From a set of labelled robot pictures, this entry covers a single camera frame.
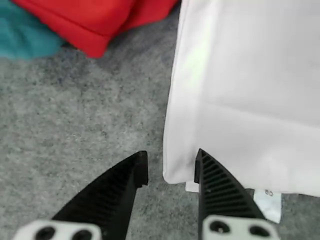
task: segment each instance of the white label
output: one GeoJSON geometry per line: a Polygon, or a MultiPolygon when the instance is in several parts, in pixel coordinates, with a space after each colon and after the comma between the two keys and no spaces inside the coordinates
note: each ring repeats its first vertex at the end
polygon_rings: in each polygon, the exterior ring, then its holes
{"type": "Polygon", "coordinates": [[[263,213],[264,217],[275,223],[281,220],[281,193],[270,190],[255,190],[253,200],[263,213]]]}

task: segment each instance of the white cloth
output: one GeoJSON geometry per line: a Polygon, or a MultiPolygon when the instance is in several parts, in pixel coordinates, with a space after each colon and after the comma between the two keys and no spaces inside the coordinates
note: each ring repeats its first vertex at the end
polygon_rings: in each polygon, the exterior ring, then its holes
{"type": "Polygon", "coordinates": [[[320,1],[183,0],[163,176],[199,148],[246,188],[320,196],[320,1]]]}

